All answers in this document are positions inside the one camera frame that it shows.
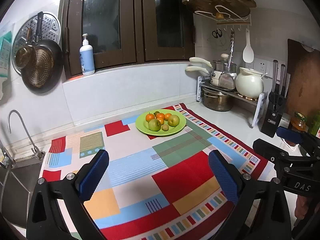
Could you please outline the black frying pan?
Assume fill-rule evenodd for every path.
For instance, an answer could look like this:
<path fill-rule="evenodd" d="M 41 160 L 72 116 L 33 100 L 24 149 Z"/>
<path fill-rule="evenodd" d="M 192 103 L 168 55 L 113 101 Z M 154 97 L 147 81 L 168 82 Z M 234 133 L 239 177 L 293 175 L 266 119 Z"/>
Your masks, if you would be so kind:
<path fill-rule="evenodd" d="M 43 12 L 39 12 L 33 45 L 35 56 L 21 70 L 23 83 L 35 94 L 52 90 L 60 80 L 63 69 L 63 54 L 58 43 L 41 37 L 42 21 Z"/>

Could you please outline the black scissors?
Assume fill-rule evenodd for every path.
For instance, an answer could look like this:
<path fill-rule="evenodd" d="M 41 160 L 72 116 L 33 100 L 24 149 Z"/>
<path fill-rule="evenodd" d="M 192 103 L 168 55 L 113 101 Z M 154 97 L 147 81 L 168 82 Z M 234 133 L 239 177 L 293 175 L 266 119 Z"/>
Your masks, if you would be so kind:
<path fill-rule="evenodd" d="M 212 31 L 213 38 L 221 38 L 223 36 L 221 29 L 216 29 Z"/>

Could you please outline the steel stock pot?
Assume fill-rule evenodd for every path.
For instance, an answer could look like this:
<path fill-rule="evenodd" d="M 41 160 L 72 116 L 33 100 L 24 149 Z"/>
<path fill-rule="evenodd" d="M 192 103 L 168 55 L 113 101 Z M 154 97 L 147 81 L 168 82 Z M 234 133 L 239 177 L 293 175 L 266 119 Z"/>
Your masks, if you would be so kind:
<path fill-rule="evenodd" d="M 230 111 L 234 106 L 233 98 L 221 92 L 203 88 L 202 103 L 208 109 L 217 112 Z"/>

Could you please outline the black knife block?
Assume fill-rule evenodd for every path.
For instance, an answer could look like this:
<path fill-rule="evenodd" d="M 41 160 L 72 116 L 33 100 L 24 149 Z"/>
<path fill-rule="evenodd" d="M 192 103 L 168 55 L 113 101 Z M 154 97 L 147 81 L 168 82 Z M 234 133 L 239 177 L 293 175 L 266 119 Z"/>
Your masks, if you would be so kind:
<path fill-rule="evenodd" d="M 285 64 L 273 60 L 272 88 L 268 95 L 268 106 L 261 132 L 273 138 L 285 111 L 291 75 Z"/>

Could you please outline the wall shelf with boards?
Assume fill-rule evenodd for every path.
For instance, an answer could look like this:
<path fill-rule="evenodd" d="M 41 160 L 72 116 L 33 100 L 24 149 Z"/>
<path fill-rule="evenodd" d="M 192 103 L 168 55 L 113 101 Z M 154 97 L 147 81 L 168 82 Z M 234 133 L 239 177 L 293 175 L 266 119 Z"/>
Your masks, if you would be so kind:
<path fill-rule="evenodd" d="M 254 0 L 182 0 L 197 15 L 211 18 L 218 25 L 251 25 Z"/>

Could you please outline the orange lidded jar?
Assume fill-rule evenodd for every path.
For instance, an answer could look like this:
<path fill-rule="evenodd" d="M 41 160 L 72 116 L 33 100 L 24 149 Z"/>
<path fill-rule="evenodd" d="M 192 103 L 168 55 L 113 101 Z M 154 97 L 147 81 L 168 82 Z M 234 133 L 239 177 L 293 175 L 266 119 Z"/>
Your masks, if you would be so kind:
<path fill-rule="evenodd" d="M 306 117 L 302 113 L 295 112 L 294 116 L 290 119 L 288 129 L 306 132 L 308 130 L 306 125 Z"/>

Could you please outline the brown window frame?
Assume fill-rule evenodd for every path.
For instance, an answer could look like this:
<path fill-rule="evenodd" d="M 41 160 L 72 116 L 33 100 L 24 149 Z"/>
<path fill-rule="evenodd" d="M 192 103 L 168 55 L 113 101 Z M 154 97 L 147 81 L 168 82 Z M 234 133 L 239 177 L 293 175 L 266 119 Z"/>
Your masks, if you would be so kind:
<path fill-rule="evenodd" d="M 182 0 L 61 0 L 60 17 L 67 78 L 82 73 L 84 34 L 96 70 L 195 55 L 193 12 Z"/>

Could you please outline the steel sink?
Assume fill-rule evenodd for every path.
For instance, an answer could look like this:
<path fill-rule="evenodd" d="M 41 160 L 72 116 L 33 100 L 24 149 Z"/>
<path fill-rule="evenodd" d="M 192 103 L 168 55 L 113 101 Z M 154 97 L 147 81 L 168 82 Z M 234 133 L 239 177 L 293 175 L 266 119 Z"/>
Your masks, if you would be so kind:
<path fill-rule="evenodd" d="M 1 167 L 1 214 L 20 228 L 26 228 L 34 187 L 40 175 L 42 161 L 19 161 L 14 168 Z"/>

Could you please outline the yellow green pear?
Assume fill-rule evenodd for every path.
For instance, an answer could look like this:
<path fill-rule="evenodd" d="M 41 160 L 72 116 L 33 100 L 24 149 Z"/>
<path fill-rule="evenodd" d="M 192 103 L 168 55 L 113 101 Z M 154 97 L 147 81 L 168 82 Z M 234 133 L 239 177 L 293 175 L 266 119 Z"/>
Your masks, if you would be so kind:
<path fill-rule="evenodd" d="M 171 127 L 176 127 L 180 123 L 180 118 L 177 115 L 171 115 L 168 118 L 168 125 Z"/>

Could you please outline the blue white soap bottle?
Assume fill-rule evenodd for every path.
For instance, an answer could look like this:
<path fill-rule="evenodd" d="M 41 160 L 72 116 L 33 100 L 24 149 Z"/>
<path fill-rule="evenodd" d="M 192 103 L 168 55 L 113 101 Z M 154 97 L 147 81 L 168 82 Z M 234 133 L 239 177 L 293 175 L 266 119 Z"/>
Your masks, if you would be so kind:
<path fill-rule="evenodd" d="M 82 37 L 82 46 L 79 50 L 80 64 L 82 74 L 84 76 L 88 76 L 95 73 L 93 47 L 89 44 L 89 41 L 87 39 L 88 34 L 83 34 Z"/>

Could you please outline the cream handled lidded pot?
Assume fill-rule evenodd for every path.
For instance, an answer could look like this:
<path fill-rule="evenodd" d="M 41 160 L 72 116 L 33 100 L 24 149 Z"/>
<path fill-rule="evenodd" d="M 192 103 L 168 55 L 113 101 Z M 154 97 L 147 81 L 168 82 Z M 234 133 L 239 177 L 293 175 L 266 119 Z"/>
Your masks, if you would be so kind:
<path fill-rule="evenodd" d="M 228 54 L 221 54 L 221 59 L 214 60 L 212 62 L 207 61 L 200 57 L 190 57 L 189 61 L 192 63 L 201 63 L 207 65 L 212 70 L 217 70 L 218 72 L 223 72 L 227 70 L 228 63 L 229 63 L 229 55 Z"/>

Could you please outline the white rice paddle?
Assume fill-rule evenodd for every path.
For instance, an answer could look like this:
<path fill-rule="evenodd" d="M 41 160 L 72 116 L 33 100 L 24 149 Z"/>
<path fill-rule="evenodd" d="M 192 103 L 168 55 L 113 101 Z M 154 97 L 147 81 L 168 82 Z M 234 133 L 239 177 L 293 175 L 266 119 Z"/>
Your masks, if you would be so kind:
<path fill-rule="evenodd" d="M 251 47 L 250 31 L 246 29 L 246 45 L 242 52 L 242 59 L 245 63 L 252 63 L 254 61 L 254 51 Z"/>

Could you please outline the small brown kiwi fruit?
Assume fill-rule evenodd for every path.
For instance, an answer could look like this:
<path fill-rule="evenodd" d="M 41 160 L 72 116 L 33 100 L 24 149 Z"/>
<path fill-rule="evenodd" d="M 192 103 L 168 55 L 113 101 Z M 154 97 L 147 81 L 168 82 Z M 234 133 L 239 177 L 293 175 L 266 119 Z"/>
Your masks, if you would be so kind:
<path fill-rule="evenodd" d="M 163 125 L 162 126 L 162 130 L 163 131 L 168 131 L 169 130 L 169 126 L 168 125 Z"/>

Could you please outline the large green apple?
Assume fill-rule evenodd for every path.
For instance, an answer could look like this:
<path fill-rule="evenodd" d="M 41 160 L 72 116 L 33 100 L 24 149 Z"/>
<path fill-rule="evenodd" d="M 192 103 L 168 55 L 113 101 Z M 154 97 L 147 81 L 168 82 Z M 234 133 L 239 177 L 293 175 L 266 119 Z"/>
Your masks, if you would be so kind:
<path fill-rule="evenodd" d="M 148 123 L 148 129 L 153 132 L 158 132 L 161 129 L 161 122 L 158 119 L 152 119 Z"/>

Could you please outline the cream handled saucepan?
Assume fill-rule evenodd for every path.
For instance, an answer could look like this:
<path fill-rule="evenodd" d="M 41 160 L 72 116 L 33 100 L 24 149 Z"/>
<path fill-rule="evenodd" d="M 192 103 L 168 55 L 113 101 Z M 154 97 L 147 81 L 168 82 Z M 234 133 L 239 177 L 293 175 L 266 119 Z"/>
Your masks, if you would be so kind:
<path fill-rule="evenodd" d="M 207 70 L 204 67 L 198 67 L 198 66 L 187 66 L 185 68 L 186 72 L 199 72 L 202 76 L 208 76 L 210 77 L 210 83 L 214 86 L 219 86 L 219 78 L 222 74 L 219 71 L 216 70 Z"/>

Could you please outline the white pot rack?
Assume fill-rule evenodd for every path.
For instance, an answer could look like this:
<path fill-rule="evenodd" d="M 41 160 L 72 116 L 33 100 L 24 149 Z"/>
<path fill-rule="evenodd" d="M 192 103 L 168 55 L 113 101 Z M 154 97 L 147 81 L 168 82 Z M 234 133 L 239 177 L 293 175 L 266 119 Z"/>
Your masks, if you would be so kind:
<path fill-rule="evenodd" d="M 254 107 L 253 118 L 252 118 L 252 121 L 250 122 L 250 126 L 252 128 L 254 128 L 258 124 L 260 118 L 263 116 L 264 108 L 267 101 L 267 93 L 262 92 L 260 93 L 257 99 L 250 99 L 248 97 L 245 97 L 239 94 L 238 92 L 223 90 L 219 87 L 215 87 L 214 85 L 211 85 L 208 76 L 199 76 L 197 78 L 197 86 L 196 86 L 197 102 L 202 101 L 205 90 L 208 90 L 209 92 L 219 92 L 224 95 L 231 96 L 236 100 L 240 100 L 249 105 L 252 105 Z"/>

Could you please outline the white ceramic pot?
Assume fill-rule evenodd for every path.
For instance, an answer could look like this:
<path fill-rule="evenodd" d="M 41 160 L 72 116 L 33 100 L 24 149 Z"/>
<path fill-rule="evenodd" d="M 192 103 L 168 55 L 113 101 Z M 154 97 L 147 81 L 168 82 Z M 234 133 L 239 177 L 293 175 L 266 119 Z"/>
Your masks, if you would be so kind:
<path fill-rule="evenodd" d="M 263 77 L 265 74 L 253 69 L 240 67 L 240 72 L 235 80 L 238 93 L 247 98 L 257 99 L 264 91 Z"/>

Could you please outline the small brass strainer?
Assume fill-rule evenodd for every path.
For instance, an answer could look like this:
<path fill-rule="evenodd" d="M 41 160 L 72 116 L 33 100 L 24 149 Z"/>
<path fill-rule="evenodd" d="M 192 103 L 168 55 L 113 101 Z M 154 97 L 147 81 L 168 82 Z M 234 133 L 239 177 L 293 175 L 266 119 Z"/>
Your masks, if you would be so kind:
<path fill-rule="evenodd" d="M 32 29 L 29 27 L 27 28 L 26 44 L 17 51 L 15 56 L 16 66 L 20 70 L 31 64 L 35 59 L 36 51 L 35 47 L 31 44 L 31 34 Z"/>

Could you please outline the orange tangerine with stem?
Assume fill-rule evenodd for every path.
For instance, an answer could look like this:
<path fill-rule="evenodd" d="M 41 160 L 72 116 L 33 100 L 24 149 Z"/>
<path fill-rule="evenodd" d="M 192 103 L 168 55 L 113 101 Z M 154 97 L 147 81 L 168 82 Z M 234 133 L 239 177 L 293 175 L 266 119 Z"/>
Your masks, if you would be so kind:
<path fill-rule="evenodd" d="M 148 113 L 146 116 L 145 116 L 145 120 L 147 122 L 150 122 L 151 120 L 153 120 L 155 118 L 155 115 L 152 114 L 152 113 Z"/>

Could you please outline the perforated steel steamer plate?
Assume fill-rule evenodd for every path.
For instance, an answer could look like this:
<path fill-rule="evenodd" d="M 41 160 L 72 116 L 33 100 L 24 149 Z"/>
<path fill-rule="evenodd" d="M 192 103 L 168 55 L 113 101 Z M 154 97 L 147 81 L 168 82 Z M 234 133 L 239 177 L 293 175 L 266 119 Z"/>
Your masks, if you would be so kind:
<path fill-rule="evenodd" d="M 16 66 L 15 59 L 18 50 L 26 45 L 28 40 L 29 44 L 36 42 L 36 29 L 37 29 L 37 14 L 26 20 L 19 31 L 17 32 L 12 49 L 11 49 L 11 62 L 16 73 L 21 76 L 20 69 Z M 60 43 L 61 25 L 58 18 L 51 12 L 43 12 L 42 24 L 41 24 L 41 40 L 53 40 L 56 43 Z"/>

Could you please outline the green plate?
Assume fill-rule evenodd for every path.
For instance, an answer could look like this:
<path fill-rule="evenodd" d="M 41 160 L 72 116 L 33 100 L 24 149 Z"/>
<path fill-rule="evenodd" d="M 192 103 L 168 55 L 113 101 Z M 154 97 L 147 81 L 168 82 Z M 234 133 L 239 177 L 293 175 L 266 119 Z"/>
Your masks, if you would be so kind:
<path fill-rule="evenodd" d="M 159 111 L 160 113 L 171 113 L 172 115 L 177 115 L 179 116 L 180 118 L 180 123 L 179 125 L 177 125 L 176 127 L 171 127 L 168 125 L 168 121 L 164 120 L 164 124 L 163 125 L 168 125 L 169 126 L 169 130 L 168 131 L 163 131 L 162 130 L 162 126 L 161 126 L 161 129 L 158 131 L 158 132 L 153 132 L 151 130 L 148 129 L 148 122 L 145 120 L 145 116 L 148 114 L 148 113 L 154 113 L 155 111 Z M 153 111 L 148 111 L 148 112 L 145 112 L 143 114 L 141 114 L 137 119 L 136 119 L 136 128 L 144 133 L 144 134 L 147 134 L 147 135 L 153 135 L 153 136 L 156 136 L 156 137 L 163 137 L 163 136 L 169 136 L 169 135 L 173 135 L 173 134 L 176 134 L 178 132 L 180 132 L 182 129 L 184 129 L 184 127 L 186 126 L 187 124 L 187 121 L 186 121 L 186 118 L 179 112 L 177 111 L 174 111 L 174 110 L 170 110 L 170 109 L 156 109 L 156 110 L 153 110 Z"/>

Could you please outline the wooden cutting board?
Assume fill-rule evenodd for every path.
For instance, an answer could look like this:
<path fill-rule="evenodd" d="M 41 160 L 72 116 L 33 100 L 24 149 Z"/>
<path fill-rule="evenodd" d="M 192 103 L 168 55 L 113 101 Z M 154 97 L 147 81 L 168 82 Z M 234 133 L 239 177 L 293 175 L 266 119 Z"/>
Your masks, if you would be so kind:
<path fill-rule="evenodd" d="M 298 41 L 287 41 L 287 72 L 290 74 L 286 113 L 299 112 L 308 122 L 319 112 L 319 50 Z"/>

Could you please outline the colourful patchwork mat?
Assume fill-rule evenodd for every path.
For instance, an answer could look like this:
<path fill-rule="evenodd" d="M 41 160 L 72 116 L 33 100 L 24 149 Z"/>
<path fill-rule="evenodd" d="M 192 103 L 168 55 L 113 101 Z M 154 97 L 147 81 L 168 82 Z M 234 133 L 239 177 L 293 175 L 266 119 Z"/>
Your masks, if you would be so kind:
<path fill-rule="evenodd" d="M 230 213 L 208 165 L 218 150 L 257 179 L 267 160 L 180 103 L 163 109 L 186 120 L 159 137 L 142 133 L 137 117 L 54 139 L 40 176 L 63 179 L 107 150 L 109 166 L 85 208 L 107 239 L 209 239 Z"/>

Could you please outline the steel skimmer ladle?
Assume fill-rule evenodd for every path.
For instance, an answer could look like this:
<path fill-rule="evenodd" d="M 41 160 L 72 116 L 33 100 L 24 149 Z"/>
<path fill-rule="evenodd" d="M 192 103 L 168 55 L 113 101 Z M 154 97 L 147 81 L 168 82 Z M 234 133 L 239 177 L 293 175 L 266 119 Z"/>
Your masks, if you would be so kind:
<path fill-rule="evenodd" d="M 231 35 L 230 35 L 230 50 L 229 50 L 229 58 L 227 67 L 222 72 L 222 74 L 219 77 L 219 87 L 225 90 L 235 90 L 235 78 L 236 73 L 231 72 L 231 63 L 232 63 L 232 56 L 233 56 L 233 50 L 234 50 L 234 38 L 235 33 L 234 29 L 231 29 Z"/>

